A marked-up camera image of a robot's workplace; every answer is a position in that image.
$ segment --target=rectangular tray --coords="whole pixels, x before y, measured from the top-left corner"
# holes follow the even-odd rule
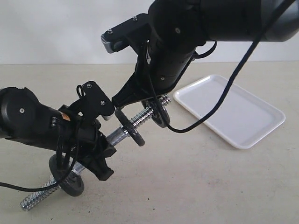
[[[174,93],[174,99],[198,119],[219,100],[228,80],[211,75]],[[249,149],[284,123],[283,112],[233,84],[219,110],[205,124],[232,146]]]

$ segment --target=white background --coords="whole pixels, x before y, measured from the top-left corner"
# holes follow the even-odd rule
[[[0,0],[0,64],[135,63],[132,49],[108,54],[100,36],[139,13],[152,0]],[[251,61],[299,60],[299,35],[261,43]],[[250,43],[219,43],[201,62],[239,61]],[[199,49],[204,52],[211,43]]]

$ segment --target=table surface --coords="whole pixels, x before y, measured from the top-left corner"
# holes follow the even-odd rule
[[[236,63],[192,64],[176,89],[202,77],[229,77]],[[112,97],[134,65],[0,66],[0,88],[28,87],[53,108],[77,100],[76,86],[96,81]],[[107,159],[115,174],[99,182],[84,171],[80,197],[55,192],[30,212],[20,209],[27,195],[0,188],[0,223],[294,224],[299,220],[299,62],[248,63],[236,83],[286,114],[286,122],[249,150],[231,147],[205,125],[172,133],[149,121],[138,147],[127,138]],[[173,126],[196,119],[173,101]],[[142,109],[124,109],[128,117]],[[119,126],[102,121],[102,132]],[[0,140],[0,181],[38,187],[49,179],[52,151]]]

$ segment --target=white tray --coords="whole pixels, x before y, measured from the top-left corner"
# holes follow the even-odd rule
[[[200,119],[215,106],[227,82],[222,76],[211,75],[176,91],[174,98]],[[234,84],[205,124],[232,146],[248,149],[284,121],[283,112]]]

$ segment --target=metal threaded bolt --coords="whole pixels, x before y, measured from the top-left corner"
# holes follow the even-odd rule
[[[56,180],[53,177],[51,177],[51,180],[49,180],[45,185],[43,185],[42,188],[48,187],[55,183],[56,183]],[[36,205],[38,205],[41,201],[43,201],[44,199],[49,197],[52,193],[54,193],[58,189],[59,189],[59,186],[51,188],[50,190],[44,190],[44,191],[32,193],[31,195],[26,197],[23,201],[21,201],[21,203],[20,203],[21,208],[24,211],[30,211]]]
[[[163,95],[160,97],[160,102],[162,106],[166,106],[171,102],[171,99],[167,95]],[[143,123],[145,123],[147,120],[149,120],[154,114],[154,109],[151,106],[148,106],[144,108],[140,113],[138,113],[136,116],[134,116],[131,119],[131,123],[135,128],[140,127]],[[125,131],[122,128],[118,128],[115,130],[112,134],[107,136],[107,141],[110,142],[111,145],[115,146],[119,142],[121,142],[123,139],[127,137],[127,134],[124,133]],[[73,171],[68,176],[68,178],[71,175],[80,175],[80,173],[85,169],[84,166],[82,166],[80,163],[76,162],[75,166],[73,168]],[[48,187],[52,184],[55,184],[56,180],[51,176],[51,180],[48,181],[45,185],[42,187]],[[58,190],[59,187],[52,188],[50,190],[40,191],[40,192],[34,192],[31,195],[27,196],[21,203],[21,208],[24,211],[30,211],[35,206],[37,206],[41,201],[49,197],[52,193],[54,193],[56,190]]]

